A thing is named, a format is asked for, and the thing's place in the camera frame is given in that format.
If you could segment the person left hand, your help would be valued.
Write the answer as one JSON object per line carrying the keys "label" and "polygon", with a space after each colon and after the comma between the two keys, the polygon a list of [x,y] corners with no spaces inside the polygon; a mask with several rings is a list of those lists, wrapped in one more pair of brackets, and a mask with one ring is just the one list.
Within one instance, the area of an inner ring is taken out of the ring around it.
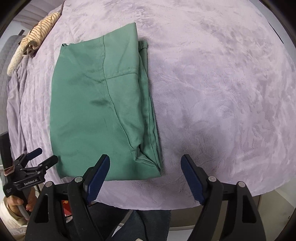
{"label": "person left hand", "polygon": [[[28,199],[27,199],[27,205],[26,205],[26,211],[32,212],[36,202],[37,202],[37,197],[36,197],[36,192],[35,189],[31,189],[29,195],[28,195]],[[9,207],[9,209],[17,216],[23,217],[23,215],[21,214],[20,210],[19,210],[19,206],[23,206],[23,200],[20,199],[19,197],[16,196],[10,196],[7,198],[7,205]]]}

